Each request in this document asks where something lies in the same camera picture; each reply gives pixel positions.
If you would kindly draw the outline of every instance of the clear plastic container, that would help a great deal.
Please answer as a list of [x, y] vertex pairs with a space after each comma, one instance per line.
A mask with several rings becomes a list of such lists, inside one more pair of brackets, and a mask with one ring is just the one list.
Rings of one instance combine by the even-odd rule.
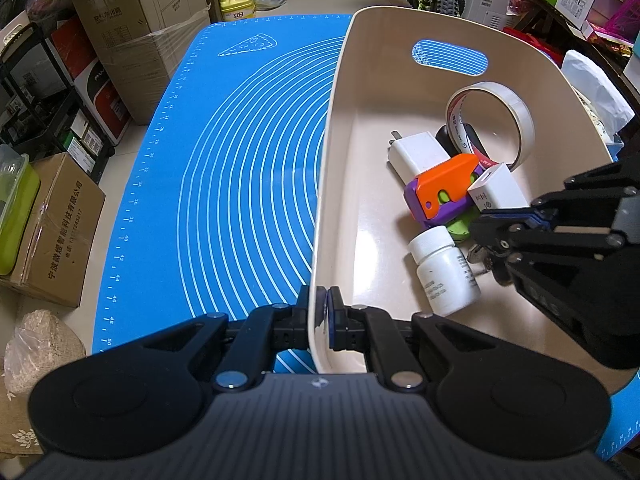
[[27, 225], [40, 178], [27, 155], [0, 144], [0, 274], [9, 274]]

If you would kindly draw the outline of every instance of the plastic wrap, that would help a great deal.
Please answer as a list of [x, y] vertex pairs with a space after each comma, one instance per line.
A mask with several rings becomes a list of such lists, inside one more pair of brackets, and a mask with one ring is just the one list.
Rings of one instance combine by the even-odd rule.
[[209, 25], [209, 7], [185, 22], [111, 48], [96, 49], [137, 124], [149, 124], [191, 42]]
[[4, 385], [8, 392], [28, 395], [50, 371], [85, 356], [78, 336], [49, 310], [26, 314], [7, 343]]

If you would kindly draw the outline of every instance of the screw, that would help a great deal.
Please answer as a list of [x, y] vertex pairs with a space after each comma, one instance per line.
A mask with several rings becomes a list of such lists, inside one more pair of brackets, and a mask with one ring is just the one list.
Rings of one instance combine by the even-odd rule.
[[606, 238], [607, 244], [616, 249], [622, 247], [625, 244], [625, 238], [620, 235], [609, 235]]
[[510, 264], [519, 264], [522, 261], [522, 254], [520, 254], [520, 253], [511, 253], [507, 257], [507, 261]]
[[415, 388], [422, 384], [422, 376], [410, 370], [396, 372], [391, 376], [391, 382], [398, 388]]
[[230, 390], [244, 386], [248, 380], [249, 378], [238, 370], [228, 370], [216, 375], [216, 384]]

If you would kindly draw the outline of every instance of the pizza slice drawing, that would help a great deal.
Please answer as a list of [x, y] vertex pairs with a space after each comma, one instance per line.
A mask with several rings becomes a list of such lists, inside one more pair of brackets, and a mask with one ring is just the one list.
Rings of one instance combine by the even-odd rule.
[[273, 48], [278, 46], [278, 42], [267, 34], [256, 34], [254, 37], [248, 40], [236, 43], [234, 46], [230, 46], [228, 49], [223, 50], [218, 54], [219, 56], [231, 56], [233, 54], [242, 54], [243, 52], [255, 52], [256, 50], [264, 50], [266, 48]]

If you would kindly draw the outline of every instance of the yellow bottle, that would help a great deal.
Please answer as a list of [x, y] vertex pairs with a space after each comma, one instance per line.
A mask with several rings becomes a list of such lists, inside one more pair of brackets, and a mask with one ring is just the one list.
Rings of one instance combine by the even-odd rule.
[[226, 22], [254, 18], [254, 2], [252, 0], [220, 0], [222, 18]]

